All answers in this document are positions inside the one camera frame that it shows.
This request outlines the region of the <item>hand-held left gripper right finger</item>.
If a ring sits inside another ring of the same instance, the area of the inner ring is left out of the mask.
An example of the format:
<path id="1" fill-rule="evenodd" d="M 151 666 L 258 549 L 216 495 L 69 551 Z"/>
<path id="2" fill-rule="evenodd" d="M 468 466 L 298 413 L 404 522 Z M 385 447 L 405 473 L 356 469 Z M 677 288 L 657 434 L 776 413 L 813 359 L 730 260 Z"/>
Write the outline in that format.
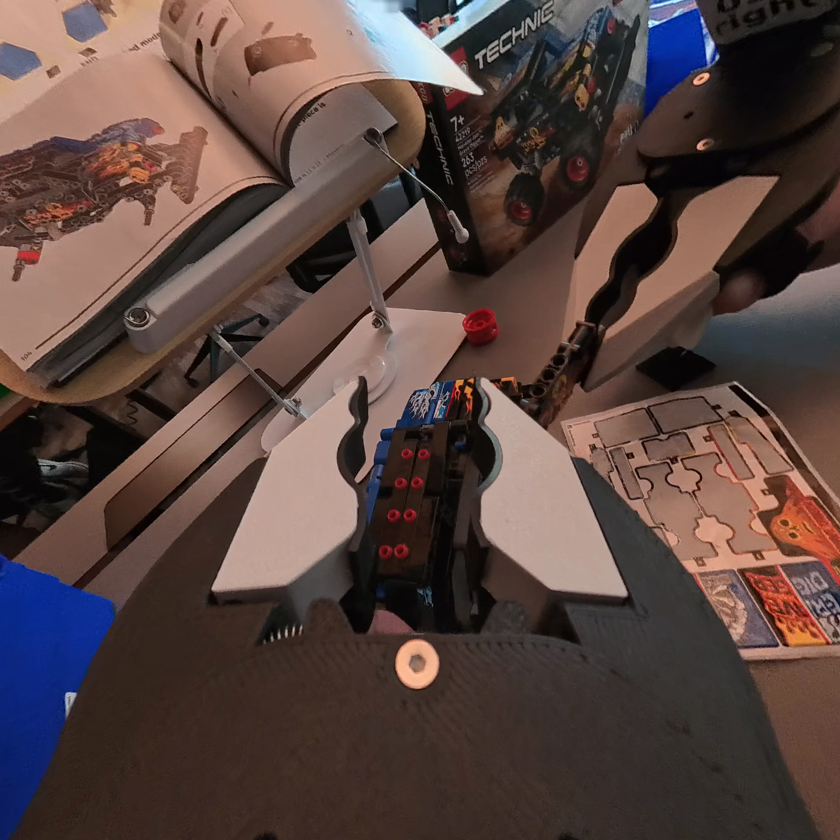
<path id="1" fill-rule="evenodd" d="M 483 588 L 515 602 L 531 631 L 567 602 L 623 603 L 628 589 L 568 449 L 488 379 L 475 382 L 477 441 L 490 456 L 477 490 Z"/>

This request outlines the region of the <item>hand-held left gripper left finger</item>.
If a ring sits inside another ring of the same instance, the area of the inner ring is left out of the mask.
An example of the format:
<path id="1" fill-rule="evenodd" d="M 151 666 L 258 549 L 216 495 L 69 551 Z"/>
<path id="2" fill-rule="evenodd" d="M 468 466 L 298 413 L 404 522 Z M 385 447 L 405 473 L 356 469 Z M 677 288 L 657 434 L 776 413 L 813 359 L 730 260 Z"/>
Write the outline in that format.
<path id="1" fill-rule="evenodd" d="M 372 539 L 356 480 L 367 394 L 353 379 L 271 450 L 213 583 L 217 604 L 270 602 L 301 621 L 325 598 L 356 632 L 370 628 Z"/>

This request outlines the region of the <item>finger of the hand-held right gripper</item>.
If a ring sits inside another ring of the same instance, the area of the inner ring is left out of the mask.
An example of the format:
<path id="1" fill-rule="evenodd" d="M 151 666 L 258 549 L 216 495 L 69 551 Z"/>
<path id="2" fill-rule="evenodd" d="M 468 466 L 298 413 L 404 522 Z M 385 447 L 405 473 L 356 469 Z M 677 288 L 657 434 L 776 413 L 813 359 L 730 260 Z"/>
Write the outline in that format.
<path id="1" fill-rule="evenodd" d="M 690 308 L 690 270 L 679 231 L 690 188 L 599 182 L 584 206 L 570 284 L 570 326 L 679 330 Z"/>
<path id="2" fill-rule="evenodd" d="M 722 257 L 778 181 L 740 175 L 657 197 L 619 185 L 581 249 L 581 320 L 596 349 L 591 392 L 668 347 L 692 348 L 711 317 Z"/>

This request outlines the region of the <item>blue black toy brick truck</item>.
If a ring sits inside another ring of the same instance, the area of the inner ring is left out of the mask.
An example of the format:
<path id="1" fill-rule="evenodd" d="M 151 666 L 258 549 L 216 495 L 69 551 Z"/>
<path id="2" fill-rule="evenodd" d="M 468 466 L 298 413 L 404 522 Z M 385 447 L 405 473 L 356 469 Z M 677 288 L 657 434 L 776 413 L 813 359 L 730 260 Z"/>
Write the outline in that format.
<path id="1" fill-rule="evenodd" d="M 369 634 L 477 633 L 497 602 L 484 582 L 490 549 L 480 545 L 470 504 L 487 477 L 476 441 L 475 380 L 436 381 L 413 391 L 380 432 L 366 485 L 374 548 Z"/>

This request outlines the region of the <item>black flame sticker brick panel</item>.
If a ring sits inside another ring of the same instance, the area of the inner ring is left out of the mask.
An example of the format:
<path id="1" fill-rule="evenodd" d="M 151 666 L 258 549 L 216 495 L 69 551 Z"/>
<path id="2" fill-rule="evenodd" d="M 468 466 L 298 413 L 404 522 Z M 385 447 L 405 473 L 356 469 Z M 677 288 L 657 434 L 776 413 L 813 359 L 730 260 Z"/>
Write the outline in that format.
<path id="1" fill-rule="evenodd" d="M 523 409 L 541 427 L 549 428 L 570 400 L 574 387 L 588 375 L 601 341 L 598 325 L 577 322 L 569 339 L 562 342 L 534 382 L 523 389 Z"/>

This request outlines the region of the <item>printed task sheet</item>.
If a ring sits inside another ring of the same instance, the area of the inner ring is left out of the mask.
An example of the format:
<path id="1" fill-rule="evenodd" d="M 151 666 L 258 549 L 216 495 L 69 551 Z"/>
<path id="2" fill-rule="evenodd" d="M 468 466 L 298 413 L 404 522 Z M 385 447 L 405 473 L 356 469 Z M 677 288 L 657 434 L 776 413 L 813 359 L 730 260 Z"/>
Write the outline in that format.
<path id="1" fill-rule="evenodd" d="M 1 120 L 83 67 L 156 49 L 162 1 L 2 1 Z"/>

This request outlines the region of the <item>person's right hand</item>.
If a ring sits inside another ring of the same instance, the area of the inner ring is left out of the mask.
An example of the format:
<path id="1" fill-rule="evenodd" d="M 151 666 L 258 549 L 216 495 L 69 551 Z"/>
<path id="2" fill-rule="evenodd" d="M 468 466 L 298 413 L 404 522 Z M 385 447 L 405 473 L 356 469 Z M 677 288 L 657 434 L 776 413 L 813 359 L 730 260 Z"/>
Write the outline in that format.
<path id="1" fill-rule="evenodd" d="M 722 284 L 711 303 L 713 317 L 741 312 L 763 299 L 778 294 L 773 283 L 756 269 L 735 272 Z"/>

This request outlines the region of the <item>black square tile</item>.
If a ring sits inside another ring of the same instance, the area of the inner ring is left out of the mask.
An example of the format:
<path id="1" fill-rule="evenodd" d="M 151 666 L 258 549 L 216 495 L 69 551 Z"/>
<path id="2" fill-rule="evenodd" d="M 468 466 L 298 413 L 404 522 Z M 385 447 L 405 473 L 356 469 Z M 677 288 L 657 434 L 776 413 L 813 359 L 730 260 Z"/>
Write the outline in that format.
<path id="1" fill-rule="evenodd" d="M 668 392 L 674 392 L 713 372 L 716 365 L 693 350 L 665 348 L 640 364 L 636 371 Z"/>

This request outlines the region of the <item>brick set box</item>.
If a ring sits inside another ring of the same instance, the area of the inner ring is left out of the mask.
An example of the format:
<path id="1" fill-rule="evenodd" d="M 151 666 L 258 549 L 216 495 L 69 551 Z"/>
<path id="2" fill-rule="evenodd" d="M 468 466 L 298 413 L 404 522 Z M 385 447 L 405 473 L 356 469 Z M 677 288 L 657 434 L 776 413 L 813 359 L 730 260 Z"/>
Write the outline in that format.
<path id="1" fill-rule="evenodd" d="M 467 2 L 425 25 L 483 90 L 415 84 L 450 270 L 491 275 L 587 196 L 643 117 L 649 6 Z"/>

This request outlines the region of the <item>sticker sheet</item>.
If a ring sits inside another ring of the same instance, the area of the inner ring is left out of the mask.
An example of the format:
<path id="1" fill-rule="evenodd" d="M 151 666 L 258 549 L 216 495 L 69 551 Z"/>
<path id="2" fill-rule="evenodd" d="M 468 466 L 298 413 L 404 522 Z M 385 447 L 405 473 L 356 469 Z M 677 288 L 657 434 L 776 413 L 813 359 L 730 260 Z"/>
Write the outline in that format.
<path id="1" fill-rule="evenodd" d="M 561 426 L 670 546 L 743 658 L 838 657 L 838 495 L 767 406 L 733 382 Z"/>

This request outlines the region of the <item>white book stand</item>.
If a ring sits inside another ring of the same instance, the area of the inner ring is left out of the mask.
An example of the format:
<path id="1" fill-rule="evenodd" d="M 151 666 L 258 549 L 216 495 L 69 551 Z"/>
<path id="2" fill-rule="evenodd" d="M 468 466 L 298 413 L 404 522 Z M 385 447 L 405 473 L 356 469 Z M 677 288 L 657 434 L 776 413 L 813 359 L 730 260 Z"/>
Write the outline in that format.
<path id="1" fill-rule="evenodd" d="M 208 332 L 228 310 L 249 298 L 279 270 L 349 220 L 357 260 L 374 315 L 352 327 L 301 388 L 304 417 L 317 412 L 352 375 L 370 376 L 370 425 L 383 427 L 385 411 L 404 404 L 412 385 L 436 380 L 465 339 L 459 312 L 395 308 L 387 310 L 374 272 L 373 256 L 361 230 L 358 207 L 388 181 L 394 161 L 408 163 L 424 136 L 424 110 L 404 80 L 375 80 L 364 86 L 397 119 L 382 147 L 361 136 L 351 141 L 335 163 L 310 176 L 289 194 L 233 233 L 207 255 L 175 274 L 131 316 L 127 339 L 81 372 L 68 385 L 44 388 L 2 353 L 2 383 L 21 396 L 41 402 L 89 403 L 128 391 L 188 340 Z"/>

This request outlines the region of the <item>grey sneaker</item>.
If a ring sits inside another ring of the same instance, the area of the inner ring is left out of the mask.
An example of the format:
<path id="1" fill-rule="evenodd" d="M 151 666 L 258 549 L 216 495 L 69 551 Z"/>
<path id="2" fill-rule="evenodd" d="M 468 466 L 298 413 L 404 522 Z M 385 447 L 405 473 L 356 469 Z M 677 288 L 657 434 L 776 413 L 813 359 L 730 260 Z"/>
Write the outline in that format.
<path id="1" fill-rule="evenodd" d="M 88 465 L 75 459 L 38 458 L 38 469 L 45 482 L 84 489 L 88 485 Z"/>

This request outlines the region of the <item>blue storage bin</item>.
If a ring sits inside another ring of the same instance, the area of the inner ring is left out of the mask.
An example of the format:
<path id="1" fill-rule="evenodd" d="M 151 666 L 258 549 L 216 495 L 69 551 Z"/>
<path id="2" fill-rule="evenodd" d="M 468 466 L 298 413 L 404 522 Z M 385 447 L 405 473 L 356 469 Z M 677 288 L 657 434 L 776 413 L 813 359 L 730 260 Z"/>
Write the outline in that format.
<path id="1" fill-rule="evenodd" d="M 23 817 L 113 603 L 1 558 L 1 838 Z"/>

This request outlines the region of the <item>instruction booklet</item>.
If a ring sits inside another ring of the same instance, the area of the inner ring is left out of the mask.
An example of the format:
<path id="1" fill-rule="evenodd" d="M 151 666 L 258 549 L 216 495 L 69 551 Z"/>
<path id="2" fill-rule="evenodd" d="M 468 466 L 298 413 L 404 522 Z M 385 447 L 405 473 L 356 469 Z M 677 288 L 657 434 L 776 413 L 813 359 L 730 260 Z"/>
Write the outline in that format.
<path id="1" fill-rule="evenodd" d="M 351 141 L 395 127 L 366 82 L 481 94 L 386 2 L 162 2 L 159 32 L 2 121 L 2 352 L 41 385 Z"/>

